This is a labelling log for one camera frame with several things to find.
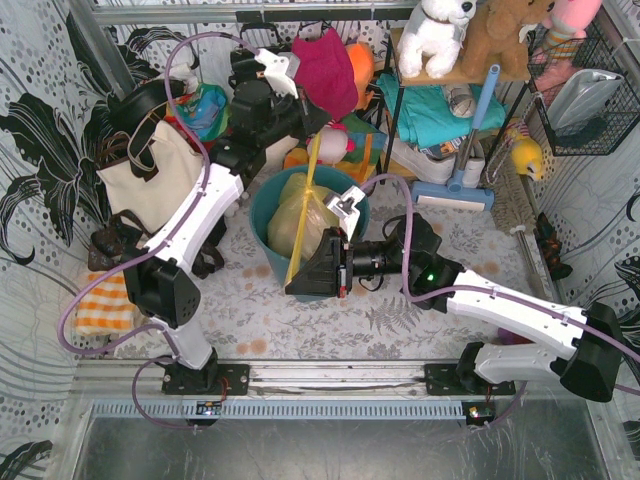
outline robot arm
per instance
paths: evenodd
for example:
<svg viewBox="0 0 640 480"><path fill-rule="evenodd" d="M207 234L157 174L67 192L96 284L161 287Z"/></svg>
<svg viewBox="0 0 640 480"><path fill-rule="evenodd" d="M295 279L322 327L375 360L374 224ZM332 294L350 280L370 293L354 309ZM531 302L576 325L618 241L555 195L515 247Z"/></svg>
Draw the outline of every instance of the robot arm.
<svg viewBox="0 0 640 480"><path fill-rule="evenodd" d="M209 152L208 180L204 168L192 191L169 222L143 249L131 248L122 261L139 257L167 244L154 257L125 270L127 293L153 323L161 325L179 352L178 363L202 371L206 389L214 381L215 350L197 321L190 321L200 303L200 291L189 273L202 244L225 210L236 201L266 161L266 148L294 132L316 133L330 115L313 105L296 87L299 64L295 55L275 55L260 49L256 60L265 65L268 82L252 80L238 85L229 105L231 133L219 138ZM284 111L274 111L272 94L289 96ZM194 199L200 200L191 211ZM179 228L173 238L170 232Z"/></svg>
<svg viewBox="0 0 640 480"><path fill-rule="evenodd" d="M349 195L343 195L346 206ZM327 202L343 222L345 204ZM595 303L584 311L558 305L500 286L461 264L437 254L441 238L419 214L414 214L409 267L409 289L419 296L453 287L450 293L416 303L423 309L484 320L532 340L531 345L498 346L474 342L467 345L458 367L460 383L469 391L486 390L487 384L511 380L559 380L584 398L611 400L622 354L615 347L581 328L571 319L622 341L622 333L611 308ZM332 228L324 236L314 256L300 269L285 292L295 295L346 296L354 277L400 273L404 249L405 219L387 240L350 244L347 234ZM468 287L490 290L494 295ZM521 303L501 295L517 297ZM555 311L565 319L548 313Z"/></svg>

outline brown teddy bear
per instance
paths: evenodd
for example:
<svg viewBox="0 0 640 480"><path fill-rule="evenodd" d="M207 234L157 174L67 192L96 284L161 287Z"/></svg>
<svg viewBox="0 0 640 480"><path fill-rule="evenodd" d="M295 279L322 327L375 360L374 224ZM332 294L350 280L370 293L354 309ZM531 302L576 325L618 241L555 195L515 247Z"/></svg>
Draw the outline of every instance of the brown teddy bear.
<svg viewBox="0 0 640 480"><path fill-rule="evenodd" d="M503 72L515 74L526 68L527 44L521 41L534 25L542 22L554 6L553 0L490 0L469 23L462 58L468 77L485 73L487 57L500 55Z"/></svg>

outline white teddy bear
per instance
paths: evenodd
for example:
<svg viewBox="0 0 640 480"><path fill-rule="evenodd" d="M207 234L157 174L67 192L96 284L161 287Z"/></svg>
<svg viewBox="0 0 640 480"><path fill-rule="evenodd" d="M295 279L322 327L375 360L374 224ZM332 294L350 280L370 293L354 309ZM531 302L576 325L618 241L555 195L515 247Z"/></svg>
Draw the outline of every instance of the white teddy bear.
<svg viewBox="0 0 640 480"><path fill-rule="evenodd" d="M425 70L441 78L456 63L476 0L421 0L411 12L398 44L398 68L403 77L420 75L422 55L430 56Z"/></svg>

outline blue mop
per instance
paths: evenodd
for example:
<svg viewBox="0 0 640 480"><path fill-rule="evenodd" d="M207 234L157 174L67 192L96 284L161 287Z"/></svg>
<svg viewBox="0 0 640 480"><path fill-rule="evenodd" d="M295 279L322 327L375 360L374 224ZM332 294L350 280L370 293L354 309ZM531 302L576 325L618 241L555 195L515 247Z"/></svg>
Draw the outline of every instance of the blue mop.
<svg viewBox="0 0 640 480"><path fill-rule="evenodd" d="M471 124L471 133L469 133L465 143L460 148L456 158L456 165L453 169L453 175L446 185L415 182L411 189L411 198L414 203L476 211L490 210L493 206L494 195L491 190L465 188L462 186L462 177L464 176L464 169L467 166L467 161L469 160L471 148L475 142L478 129L482 125L484 116L487 113L489 101L496 88L499 75L500 65L492 65L491 68L489 68L487 79L482 87L482 93L480 93L476 114Z"/></svg>

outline teal towel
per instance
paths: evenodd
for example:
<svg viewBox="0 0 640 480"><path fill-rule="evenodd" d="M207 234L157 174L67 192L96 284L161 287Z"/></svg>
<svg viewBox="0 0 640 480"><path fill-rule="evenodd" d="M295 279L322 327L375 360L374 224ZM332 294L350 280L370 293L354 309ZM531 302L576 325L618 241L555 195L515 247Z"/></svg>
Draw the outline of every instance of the teal towel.
<svg viewBox="0 0 640 480"><path fill-rule="evenodd" d="M398 80L385 73L380 76L378 86L393 114ZM471 90L478 100L482 87L471 85ZM499 128L505 116L505 107L492 96L480 130ZM406 87L398 119L398 135L403 142L428 148L467 135L471 131L472 120L458 118L451 113L439 86Z"/></svg>

